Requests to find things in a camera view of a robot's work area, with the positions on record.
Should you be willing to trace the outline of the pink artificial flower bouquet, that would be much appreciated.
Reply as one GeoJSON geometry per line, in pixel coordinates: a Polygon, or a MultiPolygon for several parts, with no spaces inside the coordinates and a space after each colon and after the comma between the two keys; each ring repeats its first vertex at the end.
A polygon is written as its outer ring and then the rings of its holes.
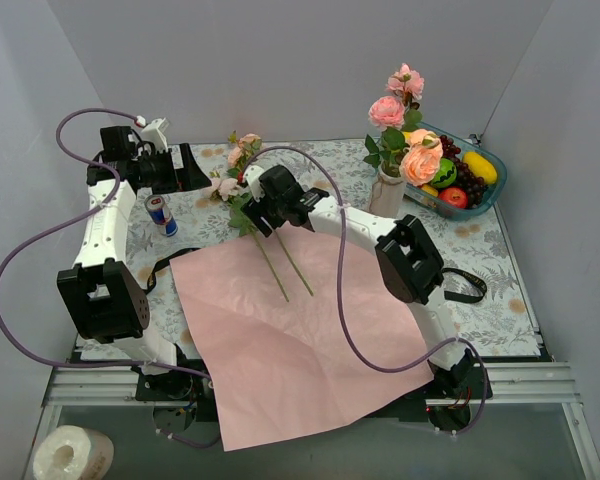
{"type": "Polygon", "coordinates": [[[205,196],[211,200],[220,200],[228,206],[230,215],[228,225],[236,229],[240,237],[250,237],[253,240],[284,300],[289,302],[290,299],[286,289],[258,237],[255,225],[241,211],[241,207],[251,198],[244,180],[245,166],[247,161],[261,150],[262,139],[255,133],[249,133],[238,138],[236,132],[233,132],[229,136],[228,142],[230,150],[227,156],[227,170],[225,173],[220,173],[218,170],[211,172],[212,185],[208,188],[205,196]]]}

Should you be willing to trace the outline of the purple wrapping paper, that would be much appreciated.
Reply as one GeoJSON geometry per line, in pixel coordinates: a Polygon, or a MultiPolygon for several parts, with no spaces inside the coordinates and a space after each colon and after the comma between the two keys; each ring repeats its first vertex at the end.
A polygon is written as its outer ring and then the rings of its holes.
{"type": "Polygon", "coordinates": [[[249,237],[171,264],[226,450],[349,425],[432,380],[416,322],[373,255],[292,226],[261,242],[289,302],[249,237]]]}

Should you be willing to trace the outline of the single pink flower stem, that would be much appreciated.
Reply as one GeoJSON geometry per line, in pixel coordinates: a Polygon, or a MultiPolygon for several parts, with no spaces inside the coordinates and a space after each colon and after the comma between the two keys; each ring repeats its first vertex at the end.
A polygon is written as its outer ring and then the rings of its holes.
{"type": "Polygon", "coordinates": [[[407,146],[399,172],[408,184],[420,187],[430,182],[440,169],[442,142],[434,132],[417,129],[408,135],[407,146]]]}

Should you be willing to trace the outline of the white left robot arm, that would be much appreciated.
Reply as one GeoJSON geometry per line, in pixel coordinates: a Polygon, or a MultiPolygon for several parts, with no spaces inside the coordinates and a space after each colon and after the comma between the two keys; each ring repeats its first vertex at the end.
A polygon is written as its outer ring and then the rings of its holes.
{"type": "Polygon", "coordinates": [[[175,365],[180,349],[152,326],[146,292],[126,266],[129,218],[137,193],[195,191],[210,179],[185,144],[169,146],[167,121],[156,119],[135,133],[106,127],[97,166],[87,169],[91,206],[99,210],[86,223],[72,268],[59,272],[57,286],[79,335],[109,344],[139,362],[145,375],[159,375],[158,387],[173,400],[193,386],[191,373],[175,365]]]}

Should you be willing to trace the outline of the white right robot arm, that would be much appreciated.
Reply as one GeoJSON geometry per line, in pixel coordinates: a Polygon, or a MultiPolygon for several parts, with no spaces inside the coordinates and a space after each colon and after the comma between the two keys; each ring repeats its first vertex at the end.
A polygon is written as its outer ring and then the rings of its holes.
{"type": "Polygon", "coordinates": [[[385,287],[408,305],[425,341],[434,389],[449,398],[466,389],[476,355],[456,336],[442,289],[443,260],[420,220],[375,216],[324,190],[304,190],[281,165],[249,166],[244,180],[252,199],[242,211],[265,236],[289,223],[374,255],[385,287]]]}

